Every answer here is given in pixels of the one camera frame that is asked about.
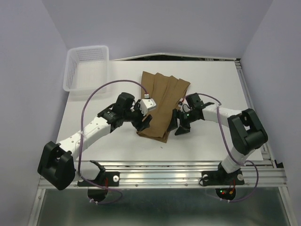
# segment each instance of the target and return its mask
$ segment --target plastic basket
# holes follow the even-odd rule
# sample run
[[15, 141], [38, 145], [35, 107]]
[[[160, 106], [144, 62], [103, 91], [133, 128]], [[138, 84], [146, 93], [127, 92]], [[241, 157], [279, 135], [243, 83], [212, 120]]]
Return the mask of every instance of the plastic basket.
[[107, 82], [107, 46], [72, 48], [67, 53], [63, 89], [74, 93], [94, 90]]

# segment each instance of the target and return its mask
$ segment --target brown fabric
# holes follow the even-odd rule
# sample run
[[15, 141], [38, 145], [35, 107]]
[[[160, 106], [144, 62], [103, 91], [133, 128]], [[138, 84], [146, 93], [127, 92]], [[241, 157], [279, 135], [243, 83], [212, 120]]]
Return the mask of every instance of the brown fabric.
[[160, 73], [142, 73], [141, 84], [147, 89], [157, 108], [150, 112], [152, 120], [150, 127], [142, 132], [137, 132], [142, 137], [148, 137], [166, 143], [169, 133], [166, 132], [173, 109], [178, 106], [178, 101], [186, 95], [190, 82], [177, 79], [174, 76], [166, 77]]

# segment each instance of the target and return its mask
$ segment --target gray wall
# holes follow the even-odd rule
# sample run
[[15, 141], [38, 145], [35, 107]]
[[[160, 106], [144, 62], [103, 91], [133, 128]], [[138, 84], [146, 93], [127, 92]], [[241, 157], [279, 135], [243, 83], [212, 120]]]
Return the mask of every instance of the gray wall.
[[42, 0], [67, 48], [242, 57], [272, 0]]
[[24, 226], [64, 110], [66, 47], [40, 0], [1, 1], [0, 21], [0, 224]]
[[283, 161], [301, 224], [301, 1], [274, 0], [242, 58], [246, 82]]

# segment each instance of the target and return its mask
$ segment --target white tabletop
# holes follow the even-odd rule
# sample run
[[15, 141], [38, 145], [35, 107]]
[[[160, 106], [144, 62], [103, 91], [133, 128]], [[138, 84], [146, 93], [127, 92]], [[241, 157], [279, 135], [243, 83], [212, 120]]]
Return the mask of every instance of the white tabletop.
[[[112, 61], [109, 66], [108, 81], [131, 79], [140, 82], [143, 71], [161, 73], [191, 83], [187, 94], [201, 92], [212, 95], [231, 109], [247, 109], [247, 103], [234, 62], [212, 61]], [[100, 111], [114, 103], [121, 92], [129, 92], [140, 98], [140, 88], [132, 83], [116, 83], [105, 93], [92, 99], [86, 109], [84, 125]], [[201, 97], [204, 102], [212, 101]], [[58, 142], [80, 129], [80, 115], [87, 97], [69, 94]], [[229, 147], [232, 148], [228, 128], [224, 128]], [[191, 132], [175, 136], [169, 135], [166, 144], [139, 137], [130, 123], [99, 139], [83, 154], [84, 160], [97, 161], [222, 161], [227, 156], [219, 127], [214, 122], [196, 121], [191, 124]], [[250, 160], [262, 160], [260, 150], [256, 150]]]

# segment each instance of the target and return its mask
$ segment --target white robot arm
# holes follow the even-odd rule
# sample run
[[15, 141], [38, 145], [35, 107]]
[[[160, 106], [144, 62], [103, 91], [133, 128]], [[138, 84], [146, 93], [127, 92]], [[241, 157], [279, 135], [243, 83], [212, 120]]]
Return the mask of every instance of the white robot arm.
[[[181, 110], [174, 109], [167, 131], [177, 129], [175, 135], [190, 132], [190, 123], [197, 120], [214, 121], [219, 123], [217, 115], [217, 105], [208, 102], [205, 103], [199, 98], [197, 93], [186, 97], [187, 107]], [[208, 185], [229, 185], [230, 181], [241, 174], [240, 167], [245, 160], [268, 141], [268, 135], [263, 128], [256, 112], [253, 109], [244, 111], [231, 110], [219, 107], [219, 119], [223, 126], [229, 128], [233, 148], [230, 154], [220, 163], [217, 171], [203, 171], [206, 180], [202, 181], [204, 186]], [[237, 181], [237, 184], [243, 184], [243, 181]]]
[[[72, 181], [80, 180], [75, 173], [77, 167], [74, 161], [79, 156], [80, 136], [84, 135], [83, 148], [92, 145], [98, 139], [112, 133], [122, 126], [123, 122], [131, 122], [142, 131], [150, 126], [151, 115], [146, 114], [156, 108], [153, 99], [141, 99], [134, 104], [135, 97], [121, 93], [116, 103], [105, 108], [83, 129], [72, 136], [58, 142], [45, 145], [40, 159], [38, 173], [53, 184], [58, 190], [65, 189]], [[89, 180], [94, 180], [101, 170], [97, 162], [91, 161], [81, 166], [81, 173]]]

